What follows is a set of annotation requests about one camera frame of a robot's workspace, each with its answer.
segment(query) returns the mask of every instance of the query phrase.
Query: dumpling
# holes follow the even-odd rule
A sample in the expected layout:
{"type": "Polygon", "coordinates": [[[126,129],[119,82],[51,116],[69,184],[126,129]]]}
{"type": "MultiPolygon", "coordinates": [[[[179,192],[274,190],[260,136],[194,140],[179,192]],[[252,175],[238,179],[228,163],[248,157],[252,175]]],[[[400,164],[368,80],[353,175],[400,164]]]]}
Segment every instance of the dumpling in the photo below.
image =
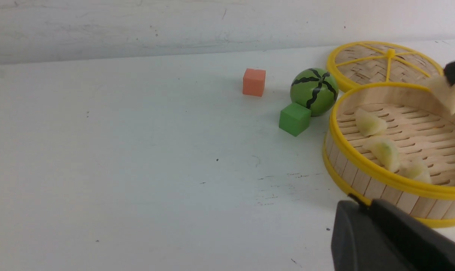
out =
{"type": "Polygon", "coordinates": [[[363,145],[364,149],[371,151],[382,165],[390,172],[400,168],[400,159],[395,143],[386,137],[370,137],[363,145]]]}
{"type": "Polygon", "coordinates": [[[422,158],[415,158],[400,168],[400,175],[412,180],[431,184],[429,168],[423,162],[422,158]]]}
{"type": "Polygon", "coordinates": [[[388,128],[388,123],[374,113],[358,108],[355,112],[356,127],[364,136],[381,134],[388,128]]]}

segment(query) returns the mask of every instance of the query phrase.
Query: white table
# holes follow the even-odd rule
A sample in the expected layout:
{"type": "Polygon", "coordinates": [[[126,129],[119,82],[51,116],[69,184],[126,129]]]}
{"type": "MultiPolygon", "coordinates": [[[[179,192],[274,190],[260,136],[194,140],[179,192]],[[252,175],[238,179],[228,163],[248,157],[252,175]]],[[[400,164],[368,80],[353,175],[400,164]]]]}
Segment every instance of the white table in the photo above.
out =
{"type": "Polygon", "coordinates": [[[0,66],[0,271],[333,270],[328,114],[278,128],[333,48],[0,66]]]}

